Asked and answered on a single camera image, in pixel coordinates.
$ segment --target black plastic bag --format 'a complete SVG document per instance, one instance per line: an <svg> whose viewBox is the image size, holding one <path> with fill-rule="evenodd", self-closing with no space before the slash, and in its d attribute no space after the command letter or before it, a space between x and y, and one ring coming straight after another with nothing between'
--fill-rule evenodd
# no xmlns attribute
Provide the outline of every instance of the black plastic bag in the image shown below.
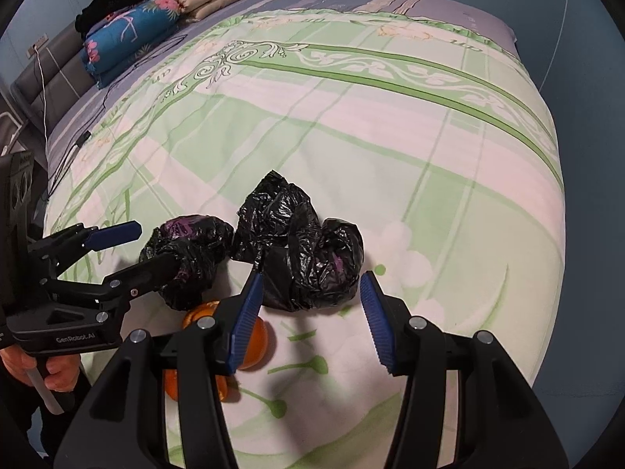
<svg viewBox="0 0 625 469"><path fill-rule="evenodd" d="M310 204L310 197L272 170L237 212L239 225L230 256L258 268L267 248L286 246L291 216L303 202Z"/></svg>
<svg viewBox="0 0 625 469"><path fill-rule="evenodd" d="M263 305L289 312L327 308L352 299L364 261L363 238L354 224L319 223L310 202L295 209L288 249L273 246L263 259Z"/></svg>
<svg viewBox="0 0 625 469"><path fill-rule="evenodd" d="M180 265L176 277L159 291L167 305L191 310L201 303L202 292L213 285L217 267L230 250L233 232L227 222L203 215L178 217L152 232L139 261L171 252Z"/></svg>

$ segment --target wall outlet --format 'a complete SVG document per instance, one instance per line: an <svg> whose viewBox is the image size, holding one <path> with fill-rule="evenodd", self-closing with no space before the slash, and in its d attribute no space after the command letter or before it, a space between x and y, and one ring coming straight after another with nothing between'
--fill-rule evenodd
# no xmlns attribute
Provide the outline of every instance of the wall outlet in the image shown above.
<svg viewBox="0 0 625 469"><path fill-rule="evenodd" d="M28 51L26 51L26 56L28 56L28 59L30 60L30 58L34 56L35 48L41 49L41 46L44 45L46 42L48 42L48 34L43 34L43 37L39 37L37 39L37 42L30 46L28 48Z"/></svg>

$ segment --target black pants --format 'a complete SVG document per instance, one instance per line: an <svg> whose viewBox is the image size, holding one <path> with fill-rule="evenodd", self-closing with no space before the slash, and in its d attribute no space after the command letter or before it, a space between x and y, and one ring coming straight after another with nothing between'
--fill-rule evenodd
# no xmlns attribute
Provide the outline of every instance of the black pants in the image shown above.
<svg viewBox="0 0 625 469"><path fill-rule="evenodd" d="M21 455L21 453L29 448L26 432L32 425L31 418L37 408L41 408L43 424L41 445L43 445L49 457L54 459L61 441L68 427L70 427L71 421L74 419L76 410L90 388L89 381L81 372L76 388L74 388L76 407L71 412L56 416L48 412L37 391L14 379L4 368L2 360L0 360L0 467L3 469L5 467L7 469L31 467L24 464L26 460L29 460L24 457L29 457L30 455ZM14 462L11 465L8 462L9 460L17 460L12 457L20 457L21 464Z"/></svg>

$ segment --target mattress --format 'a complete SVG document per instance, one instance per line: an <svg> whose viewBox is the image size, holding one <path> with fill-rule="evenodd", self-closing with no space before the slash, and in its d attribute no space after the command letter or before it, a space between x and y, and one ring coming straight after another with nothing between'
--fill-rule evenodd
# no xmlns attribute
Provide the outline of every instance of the mattress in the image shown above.
<svg viewBox="0 0 625 469"><path fill-rule="evenodd" d="M443 11L423 15L421 1L242 0L190 29L117 87L46 214L48 233L135 219L144 236L85 257L65 278L100 281L134 263L172 217L236 226L246 195L274 169L322 219L358 225L364 269L387 294L445 331L491 330L533 382L564 269L554 123L505 25L502 45L479 23L476 32ZM55 131L57 142L94 102ZM237 293L250 268L228 261L205 299ZM175 331L182 315L146 295L123 335ZM270 358L238 372L224 403L240 467L383 467L405 381L379 364L359 297L260 315ZM92 380L110 356L83 356ZM454 390L450 373L443 462L453 457ZM169 399L166 421L171 461L183 466Z"/></svg>

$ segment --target silver screw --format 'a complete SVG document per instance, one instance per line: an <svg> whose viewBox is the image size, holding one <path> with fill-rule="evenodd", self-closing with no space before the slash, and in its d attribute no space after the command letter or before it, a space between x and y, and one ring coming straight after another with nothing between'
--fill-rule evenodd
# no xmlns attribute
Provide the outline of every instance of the silver screw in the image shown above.
<svg viewBox="0 0 625 469"><path fill-rule="evenodd" d="M130 334L130 342L133 342L135 344L139 342L143 342L147 336L148 334L146 333L146 330L136 329L134 332Z"/></svg>
<svg viewBox="0 0 625 469"><path fill-rule="evenodd" d="M414 329L423 329L427 326L427 321L421 316L413 316L408 321L408 324Z"/></svg>
<svg viewBox="0 0 625 469"><path fill-rule="evenodd" d="M477 332L477 339L482 344L492 344L493 340L495 340L495 337L493 337L493 334L490 331L482 330Z"/></svg>
<svg viewBox="0 0 625 469"><path fill-rule="evenodd" d="M215 318L212 316L204 316L203 318L198 319L198 326L201 329L212 328L215 324L216 324Z"/></svg>

